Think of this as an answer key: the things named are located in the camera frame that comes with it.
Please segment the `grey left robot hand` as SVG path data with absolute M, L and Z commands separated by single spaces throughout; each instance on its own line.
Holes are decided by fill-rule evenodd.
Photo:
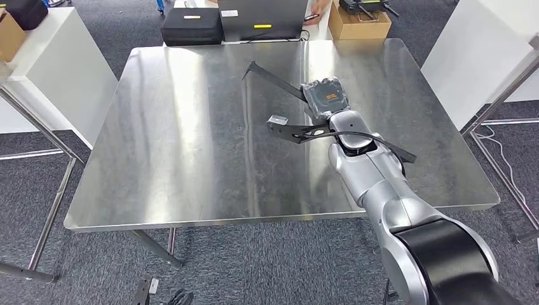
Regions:
M 194 299 L 194 293 L 181 288 L 175 292 L 167 305 L 191 305 Z

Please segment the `person's left hand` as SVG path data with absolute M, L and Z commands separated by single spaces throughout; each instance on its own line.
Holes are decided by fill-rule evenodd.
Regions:
M 325 9 L 329 5 L 331 0 L 314 0 L 311 1 L 310 6 L 310 14 L 311 15 L 317 15 L 317 17 L 312 17 L 310 19 L 306 19 L 303 22 L 303 25 L 315 25 L 318 24 L 322 17 L 325 14 Z

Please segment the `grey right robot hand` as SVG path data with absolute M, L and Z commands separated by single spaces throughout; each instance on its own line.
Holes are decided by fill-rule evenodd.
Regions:
M 328 120 L 333 114 L 350 108 L 348 96 L 335 76 L 303 83 L 301 91 L 315 120 Z

